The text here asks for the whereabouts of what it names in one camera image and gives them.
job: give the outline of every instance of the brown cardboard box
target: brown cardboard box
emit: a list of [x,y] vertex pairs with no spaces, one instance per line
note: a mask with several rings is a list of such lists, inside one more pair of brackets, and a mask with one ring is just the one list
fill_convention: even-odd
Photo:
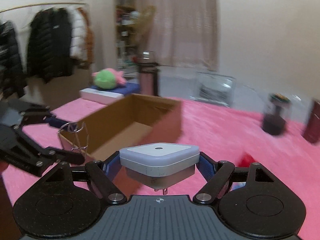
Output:
[[[83,118],[89,134],[88,155],[105,160],[121,148],[156,142],[174,143],[181,134],[181,102],[177,100],[129,95]],[[65,149],[71,148],[74,135],[62,131]],[[79,132],[80,145],[86,133]]]

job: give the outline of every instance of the white box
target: white box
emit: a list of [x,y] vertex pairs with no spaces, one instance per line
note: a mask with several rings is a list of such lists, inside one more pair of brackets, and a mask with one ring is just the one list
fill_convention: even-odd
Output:
[[110,105],[124,97],[123,94],[101,91],[93,88],[85,88],[80,90],[80,96],[83,99],[98,102],[104,105]]
[[152,143],[121,149],[120,163],[127,175],[154,189],[168,188],[195,173],[199,147]]

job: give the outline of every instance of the dark bottle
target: dark bottle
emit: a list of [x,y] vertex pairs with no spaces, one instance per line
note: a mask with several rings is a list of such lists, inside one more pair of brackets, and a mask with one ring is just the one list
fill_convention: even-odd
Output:
[[280,94],[271,94],[266,105],[262,130],[271,135],[280,135],[285,131],[291,111],[290,100]]
[[320,139],[320,101],[314,100],[308,123],[302,134],[310,143],[316,143]]

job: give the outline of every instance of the blue cloth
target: blue cloth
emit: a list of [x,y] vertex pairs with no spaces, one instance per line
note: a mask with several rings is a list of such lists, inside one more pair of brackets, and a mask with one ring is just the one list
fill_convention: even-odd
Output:
[[139,94],[140,93],[140,85],[139,84],[134,84],[134,83],[127,83],[126,86],[119,86],[114,89],[101,89],[97,86],[91,86],[90,88],[100,90],[100,91],[108,91],[108,92],[113,92],[113,93],[119,93],[124,96],[129,95],[129,94]]

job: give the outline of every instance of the stuffed toy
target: stuffed toy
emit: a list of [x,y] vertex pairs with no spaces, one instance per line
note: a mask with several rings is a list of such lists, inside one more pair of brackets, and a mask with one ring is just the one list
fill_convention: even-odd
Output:
[[[108,71],[110,71],[111,73],[114,74],[114,76],[116,77],[116,82],[117,82],[118,85],[125,86],[127,84],[127,81],[125,80],[125,78],[122,77],[123,71],[116,71],[113,68],[106,68],[104,70],[108,70]],[[92,73],[92,77],[95,78],[98,73],[99,72]]]
[[102,89],[113,89],[117,86],[116,76],[105,69],[98,72],[93,82]]

